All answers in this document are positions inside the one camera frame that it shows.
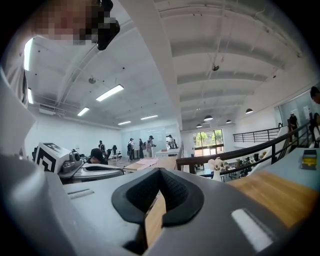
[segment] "balcony railing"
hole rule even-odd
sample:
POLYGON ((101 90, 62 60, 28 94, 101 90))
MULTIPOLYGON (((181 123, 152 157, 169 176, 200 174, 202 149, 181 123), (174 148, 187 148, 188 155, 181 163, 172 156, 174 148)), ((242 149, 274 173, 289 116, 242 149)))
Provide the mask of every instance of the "balcony railing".
POLYGON ((277 138, 280 128, 256 130, 252 132, 236 133, 233 135, 234 142, 269 142, 277 138))
MULTIPOLYGON (((247 147, 247 148, 243 148, 243 149, 239 149, 239 150, 235 150, 235 151, 231 151, 231 152, 214 154, 214 155, 178 158, 176 160, 177 169, 181 171, 182 166, 189 165, 190 173, 196 174, 195 165, 204 165, 210 159, 216 159, 217 157, 220 157, 221 160, 235 159, 235 158, 247 156, 247 155, 262 151, 262 150, 269 148, 269 147, 271 147, 271 155, 270 156, 266 156, 259 161, 256 161, 251 164, 247 164, 245 166, 241 166, 240 168, 222 171, 222 172, 220 172, 220 175, 231 174, 231 173, 235 173, 238 171, 242 171, 244 169, 248 169, 250 167, 256 166, 257 164, 262 163, 268 159, 271 159, 271 164, 274 164, 277 161, 277 155, 280 154, 281 152, 287 150, 292 145, 295 145, 297 147, 301 147, 301 146, 308 147, 309 146, 309 142, 312 141, 311 133, 309 131, 309 124, 310 123, 307 122, 306 124, 299 127, 298 129, 295 129, 291 132, 288 132, 288 133, 286 133, 278 138, 275 138, 273 140, 270 140, 270 141, 252 146, 252 147, 247 147), (293 135, 296 135, 297 137, 294 137, 292 142, 286 143, 285 146, 282 147, 282 149, 280 149, 279 151, 276 152, 276 144, 286 140, 287 138, 291 138, 293 135)), ((201 175, 201 176, 213 177, 213 174, 205 174, 205 175, 201 175)))

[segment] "white ceiling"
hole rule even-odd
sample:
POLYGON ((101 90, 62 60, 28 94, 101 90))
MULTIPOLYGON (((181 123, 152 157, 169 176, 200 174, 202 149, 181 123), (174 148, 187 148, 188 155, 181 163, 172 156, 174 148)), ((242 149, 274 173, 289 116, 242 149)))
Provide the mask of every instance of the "white ceiling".
MULTIPOLYGON (((105 51, 34 39, 26 75, 36 102, 60 108, 70 118, 113 127, 132 121, 130 126, 141 124, 145 116, 175 117, 168 88, 177 86, 184 130, 194 129, 205 115, 221 126, 235 119, 246 96, 304 55, 304 42, 294 26, 262 0, 154 0, 152 8, 159 15, 152 18, 162 23, 176 76, 177 85, 168 85, 157 48, 151 49, 147 38, 152 35, 136 17, 136 24, 131 21, 128 1, 120 2, 126 10, 114 0, 111 16, 121 30, 105 51), (213 65, 219 65, 218 71, 212 71, 213 65), (88 82, 91 77, 95 84, 88 82), (117 84, 124 90, 96 101, 117 84), (84 107, 90 111, 77 117, 84 107)), ((142 9, 140 15, 151 20, 142 9)))

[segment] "white table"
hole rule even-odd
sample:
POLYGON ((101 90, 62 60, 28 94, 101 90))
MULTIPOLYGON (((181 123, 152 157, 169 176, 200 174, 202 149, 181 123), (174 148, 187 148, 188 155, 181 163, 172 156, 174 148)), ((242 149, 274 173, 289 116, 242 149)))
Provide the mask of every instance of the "white table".
POLYGON ((158 157, 158 158, 166 158, 168 157, 169 155, 175 155, 177 156, 179 154, 179 148, 175 148, 175 149, 168 149, 167 151, 158 151, 156 153, 154 153, 154 156, 155 157, 158 157))

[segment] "yellow and black device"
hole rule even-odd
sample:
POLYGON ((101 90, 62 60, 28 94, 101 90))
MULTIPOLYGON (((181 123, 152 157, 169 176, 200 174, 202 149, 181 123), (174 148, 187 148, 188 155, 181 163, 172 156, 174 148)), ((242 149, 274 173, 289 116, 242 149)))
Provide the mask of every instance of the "yellow and black device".
POLYGON ((302 169, 316 170, 317 169, 317 151, 305 150, 302 156, 302 169))

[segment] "window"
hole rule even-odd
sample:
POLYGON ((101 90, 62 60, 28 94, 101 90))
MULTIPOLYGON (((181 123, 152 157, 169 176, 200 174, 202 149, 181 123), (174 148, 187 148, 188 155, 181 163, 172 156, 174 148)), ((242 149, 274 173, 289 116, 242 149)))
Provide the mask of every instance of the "window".
POLYGON ((220 154, 225 151, 221 129, 194 133, 193 142, 196 157, 220 154))

